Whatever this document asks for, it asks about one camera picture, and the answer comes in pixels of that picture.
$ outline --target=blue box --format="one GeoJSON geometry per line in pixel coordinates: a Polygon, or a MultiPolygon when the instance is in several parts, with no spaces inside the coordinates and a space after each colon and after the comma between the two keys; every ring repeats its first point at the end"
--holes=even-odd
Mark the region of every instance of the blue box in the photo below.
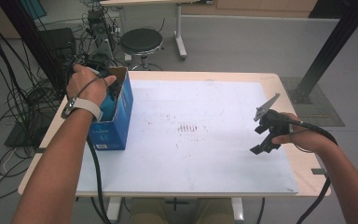
{"type": "Polygon", "coordinates": [[[110,73],[117,77],[119,94],[113,119],[91,123],[89,139],[96,150],[124,150],[127,143],[133,102],[130,78],[126,67],[110,68],[110,73]]]}

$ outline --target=chair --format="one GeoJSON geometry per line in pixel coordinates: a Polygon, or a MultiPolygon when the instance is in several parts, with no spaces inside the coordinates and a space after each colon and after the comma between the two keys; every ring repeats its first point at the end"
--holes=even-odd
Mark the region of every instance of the chair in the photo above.
{"type": "Polygon", "coordinates": [[[120,42],[125,53],[141,56],[142,64],[134,66],[132,70],[141,67],[143,70],[150,71],[150,66],[162,70],[158,65],[147,61],[147,55],[161,48],[162,35],[158,31],[146,28],[131,30],[120,38],[120,42]]]}

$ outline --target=black stool seat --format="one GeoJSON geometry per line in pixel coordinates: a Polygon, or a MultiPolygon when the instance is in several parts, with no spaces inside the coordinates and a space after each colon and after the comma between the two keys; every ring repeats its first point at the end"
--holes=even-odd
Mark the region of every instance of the black stool seat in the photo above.
{"type": "Polygon", "coordinates": [[[162,35],[155,30],[142,28],[128,31],[120,40],[124,51],[129,54],[146,55],[159,49],[162,35]]]}

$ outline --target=hand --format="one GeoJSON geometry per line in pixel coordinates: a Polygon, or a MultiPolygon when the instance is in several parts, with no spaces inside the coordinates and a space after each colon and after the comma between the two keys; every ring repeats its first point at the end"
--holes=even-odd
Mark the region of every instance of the hand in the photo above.
{"type": "MultiPolygon", "coordinates": [[[[300,121],[300,119],[294,114],[283,114],[289,117],[289,119],[300,121]]],[[[316,154],[319,154],[321,151],[329,149],[336,145],[328,138],[324,137],[319,133],[295,125],[293,125],[292,133],[274,137],[272,138],[271,142],[273,144],[293,143],[298,147],[304,148],[316,154]]]]}
{"type": "MultiPolygon", "coordinates": [[[[87,67],[80,64],[75,64],[74,71],[75,73],[72,75],[66,87],[67,95],[70,98],[77,96],[78,93],[96,77],[87,67]]],[[[115,80],[115,76],[98,78],[90,83],[88,87],[81,92],[79,97],[92,101],[97,106],[100,106],[106,96],[106,89],[115,82],[115,80]]]]}

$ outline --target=watch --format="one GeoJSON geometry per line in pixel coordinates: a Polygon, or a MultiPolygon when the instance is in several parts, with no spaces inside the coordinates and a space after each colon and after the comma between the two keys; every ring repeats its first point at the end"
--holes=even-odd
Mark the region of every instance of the watch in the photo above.
{"type": "Polygon", "coordinates": [[[67,119],[71,115],[71,113],[77,108],[88,110],[94,115],[97,121],[101,119],[100,107],[98,107],[92,101],[80,99],[78,97],[70,98],[68,100],[68,103],[66,104],[65,108],[61,113],[61,118],[67,119]]]}

